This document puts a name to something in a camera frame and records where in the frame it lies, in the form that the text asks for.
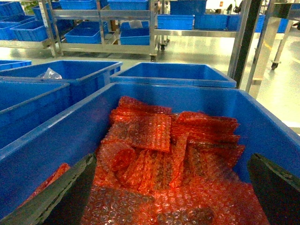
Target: caster wheel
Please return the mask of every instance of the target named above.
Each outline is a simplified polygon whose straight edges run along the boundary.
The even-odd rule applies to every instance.
[[[156,62],[156,56],[155,56],[155,55],[152,55],[150,61],[151,61],[151,62]]]
[[[273,62],[271,66],[272,70],[275,70],[277,67],[278,67],[278,63]]]

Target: stacked blue bins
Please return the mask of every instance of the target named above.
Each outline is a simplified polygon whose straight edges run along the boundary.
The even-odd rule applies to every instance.
[[[113,74],[111,82],[236,87],[235,80],[204,64],[142,62]]]
[[[170,1],[171,15],[203,15],[207,0]]]
[[[113,61],[60,60],[1,71],[0,78],[19,82],[45,81],[70,83],[71,103],[74,104],[109,84],[109,76],[119,72],[122,64],[122,62]],[[59,73],[62,79],[39,78],[48,68]]]
[[[227,29],[230,31],[238,30],[238,25],[240,21],[240,15],[229,15],[227,22]]]
[[[108,0],[112,10],[148,10],[148,0]]]
[[[24,15],[24,11],[19,2],[0,2],[0,20],[7,19],[14,15]]]
[[[31,65],[31,61],[24,60],[0,60],[0,70],[13,69]]]
[[[0,81],[0,88],[0,148],[70,106],[67,83]]]
[[[51,3],[51,5],[52,5],[53,9],[59,9],[60,8],[60,3],[59,2],[54,1],[54,2]],[[49,15],[50,22],[52,23],[52,33],[55,36],[53,18],[52,18],[52,14],[51,14],[48,3],[46,3],[46,8],[47,8],[47,13]],[[43,18],[42,18],[40,7],[39,6],[33,7],[32,10],[33,10],[34,14],[36,15],[37,20],[42,22]],[[58,32],[61,34],[62,32],[70,29],[73,26],[73,20],[58,20],[56,22],[56,26],[57,26]]]
[[[103,22],[104,36],[108,34],[107,22]],[[99,22],[82,22],[65,34],[68,43],[99,44],[101,33]]]
[[[246,146],[234,171],[251,182],[247,161],[259,153],[300,177],[300,136],[246,92],[231,88],[111,83],[0,150],[0,218],[12,212],[62,163],[93,153],[122,96],[150,105],[234,117]]]
[[[195,29],[201,30],[225,30],[228,15],[199,15],[195,16]]]
[[[157,28],[163,30],[192,30],[193,15],[158,15]]]

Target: bin rim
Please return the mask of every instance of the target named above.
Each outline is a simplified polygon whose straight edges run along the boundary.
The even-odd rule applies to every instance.
[[[217,87],[198,87],[198,86],[186,86],[186,85],[157,85],[157,84],[145,84],[145,83],[129,83],[129,82],[115,82],[110,83],[103,88],[99,89],[98,91],[94,92],[93,94],[87,96],[83,100],[79,101],[78,103],[72,105],[71,107],[67,108],[66,110],[60,112],[59,114],[55,115],[54,117],[50,118],[46,122],[42,123],[38,127],[34,128],[30,132],[26,133],[25,135],[21,136],[20,138],[16,139],[9,145],[5,146],[4,148],[0,149],[0,163],[3,159],[9,157],[10,155],[17,152],[22,146],[26,145],[29,141],[32,141],[40,134],[48,130],[49,128],[53,127],[55,124],[59,123],[60,121],[64,120],[66,117],[75,113],[80,107],[88,104],[93,99],[98,98],[99,95],[107,91],[109,88],[117,85],[139,85],[139,86],[157,86],[157,87],[174,87],[177,89],[202,89],[202,90],[223,90],[229,92],[235,92],[236,95],[242,95],[246,100],[253,104],[253,106],[260,111],[262,115],[266,117],[266,119],[270,120],[272,124],[275,124],[279,129],[278,131],[282,133],[289,141],[291,141],[295,146],[300,146],[300,136],[296,134],[293,130],[291,130],[286,124],[284,124],[280,119],[278,119],[274,114],[272,114],[269,110],[267,110],[262,104],[256,101],[252,96],[247,94],[243,90],[239,89],[230,89],[230,88],[217,88]]]
[[[15,83],[16,81],[0,80],[0,82]],[[40,82],[40,81],[37,81],[37,82],[22,82],[22,83],[30,83],[30,84],[36,83],[36,84],[41,84],[41,85],[49,85],[49,84],[50,85],[60,85],[60,87],[57,87],[57,88],[52,89],[50,91],[47,91],[47,92],[45,92],[43,94],[37,95],[35,97],[32,97],[32,98],[30,98],[30,99],[28,99],[26,101],[20,102],[20,103],[18,103],[16,105],[13,105],[13,106],[9,107],[9,108],[0,110],[0,114],[8,113],[9,111],[14,110],[16,108],[19,108],[20,106],[23,106],[23,105],[26,105],[28,103],[34,102],[36,99],[44,97],[44,96],[48,95],[49,93],[52,93],[52,92],[55,92],[57,90],[60,90],[60,89],[63,89],[65,87],[70,86],[69,83],[62,83],[62,82],[60,82],[60,83],[54,83],[54,82]]]
[[[97,60],[56,60],[56,61],[51,61],[51,62],[46,62],[46,63],[41,63],[41,64],[37,64],[38,65],[43,65],[43,64],[48,64],[48,63],[52,63],[52,62],[60,62],[60,61],[68,61],[68,62],[111,62],[113,63],[110,66],[107,66],[101,70],[97,70],[91,74],[88,74],[86,76],[83,76],[81,78],[76,78],[76,79],[57,79],[55,80],[56,83],[68,83],[71,81],[77,81],[77,82],[81,82],[81,81],[88,81],[90,80],[95,74],[97,73],[104,73],[107,72],[108,70],[111,69],[115,69],[117,67],[121,67],[123,65],[123,62],[120,61],[97,61]],[[29,66],[25,66],[25,67],[21,67],[21,68],[27,68],[27,67],[32,67],[35,65],[29,65]],[[5,71],[9,71],[9,70],[13,70],[13,69],[18,69],[18,68],[12,68],[12,69],[5,69],[0,71],[0,80],[4,80],[4,81],[25,81],[25,82],[34,82],[34,81],[39,81],[39,82],[47,82],[47,81],[53,81],[53,79],[51,78],[39,78],[39,77],[14,77],[14,76],[1,76],[1,72],[5,72]]]
[[[116,80],[116,78],[118,77],[124,77],[124,78],[127,78],[127,79],[138,79],[138,80],[142,80],[142,79],[157,79],[157,80],[170,80],[170,81],[194,81],[195,79],[187,79],[187,78],[165,78],[165,77],[148,77],[148,76],[143,76],[143,77],[138,77],[138,76],[121,76],[122,73],[125,73],[127,71],[129,71],[130,69],[136,67],[136,66],[139,66],[141,64],[153,64],[153,62],[139,62],[139,63],[136,63],[135,65],[133,65],[132,67],[130,68],[127,68],[125,70],[121,70],[113,75],[110,76],[110,78],[112,78],[112,81],[116,81],[118,82],[118,80]],[[182,65],[182,63],[172,63],[172,62],[168,62],[168,63],[164,63],[164,62],[156,62],[155,64],[161,64],[161,65]],[[225,81],[215,81],[215,80],[201,80],[201,81],[212,81],[212,82],[219,82],[219,83],[228,83],[230,87],[227,87],[227,88],[235,88],[236,87],[236,81],[228,76],[226,76],[224,73],[222,73],[221,71],[219,71],[218,69],[215,69],[213,67],[211,67],[210,65],[207,65],[207,64],[196,64],[196,63],[187,63],[185,65],[191,65],[191,66],[207,66],[209,69],[213,70],[214,72],[218,73],[221,77],[223,77],[224,79],[227,79]]]

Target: red bubble wrap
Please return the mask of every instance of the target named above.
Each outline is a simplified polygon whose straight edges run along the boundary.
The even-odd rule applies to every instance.
[[[213,225],[269,225],[251,184],[198,179],[190,191],[199,204],[211,205]]]
[[[203,176],[209,180],[239,181],[238,175],[228,168],[225,160],[211,153],[201,153],[200,161]]]
[[[134,98],[127,96],[121,97],[121,99],[119,100],[119,106],[148,113],[162,113],[168,115],[172,113],[172,108],[156,105],[147,105],[146,103],[140,102]]]
[[[239,135],[213,133],[213,131],[207,127],[196,127],[178,123],[172,125],[171,139],[173,142],[176,142],[178,137],[187,133],[196,140],[208,140],[220,143],[237,143],[240,139]]]
[[[111,171],[118,171],[127,167],[135,160],[135,150],[124,142],[103,144],[99,154],[102,162]]]
[[[154,165],[157,157],[156,151],[147,151],[145,157],[145,165],[143,171],[143,178],[139,191],[142,193],[148,193],[151,191],[152,175],[154,174]]]
[[[172,174],[172,153],[164,153],[164,168],[163,168],[163,189],[170,189],[169,183],[171,182],[171,174]]]
[[[113,172],[110,171],[109,168],[104,165],[101,162],[101,159],[99,159],[98,157],[93,184],[106,187],[121,187],[121,184],[119,183]]]
[[[200,152],[207,152],[207,153],[219,155],[225,160],[229,168],[233,168],[237,164],[244,150],[245,150],[244,145],[237,145],[236,147],[232,147],[232,148],[225,147],[225,148],[201,149]]]
[[[23,206],[39,193],[41,193],[46,187],[55,182],[61,175],[63,175],[66,171],[70,169],[70,166],[67,163],[63,163],[60,167],[50,176],[48,177],[37,189],[26,199],[19,207]]]
[[[210,117],[198,112],[182,112],[177,122],[198,127],[212,127],[216,132],[227,133],[232,133],[239,126],[237,120],[234,118]]]
[[[137,190],[143,179],[145,157],[147,150],[141,151],[139,158],[129,165],[126,173],[122,176],[125,186]]]
[[[137,225],[142,206],[153,201],[152,196],[125,189],[92,186],[81,225]]]
[[[184,169],[183,161],[187,148],[187,139],[188,135],[181,136],[176,143],[174,151],[172,151],[172,180],[169,184],[171,188],[177,188],[182,185]]]
[[[187,148],[187,158],[191,176],[203,176],[200,152],[189,146]]]
[[[164,153],[158,152],[153,167],[151,190],[162,190],[164,185]]]

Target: metal shelf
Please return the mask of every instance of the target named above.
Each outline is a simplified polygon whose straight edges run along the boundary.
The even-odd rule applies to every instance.
[[[51,45],[50,39],[41,42],[0,40],[0,47],[6,47],[6,48],[46,49],[50,45]]]
[[[237,32],[225,30],[154,30],[155,35],[165,36],[189,36],[189,37],[211,37],[211,38],[235,38]],[[260,33],[255,33],[253,38],[258,39]],[[276,39],[281,40],[284,34],[277,34]]]

